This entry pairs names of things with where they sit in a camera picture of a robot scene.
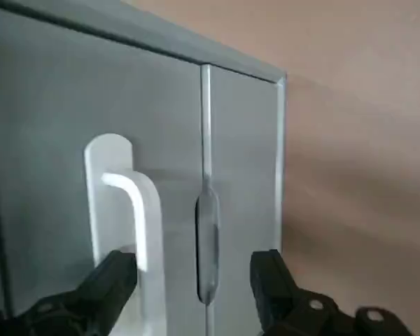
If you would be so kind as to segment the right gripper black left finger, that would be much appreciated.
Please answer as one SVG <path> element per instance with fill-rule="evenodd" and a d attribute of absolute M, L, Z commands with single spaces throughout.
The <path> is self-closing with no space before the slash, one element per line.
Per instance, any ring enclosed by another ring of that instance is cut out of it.
<path fill-rule="evenodd" d="M 43 297 L 18 316 L 0 311 L 0 335 L 110 335 L 137 277 L 136 255 L 113 250 L 76 289 Z"/>

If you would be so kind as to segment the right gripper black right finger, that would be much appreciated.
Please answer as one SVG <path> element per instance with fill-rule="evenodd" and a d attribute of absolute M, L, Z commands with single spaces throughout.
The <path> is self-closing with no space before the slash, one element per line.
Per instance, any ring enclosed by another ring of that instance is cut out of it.
<path fill-rule="evenodd" d="M 345 314 L 327 295 L 300 288 L 281 254 L 255 251 L 250 283 L 263 335 L 411 335 L 391 311 L 359 307 Z"/>

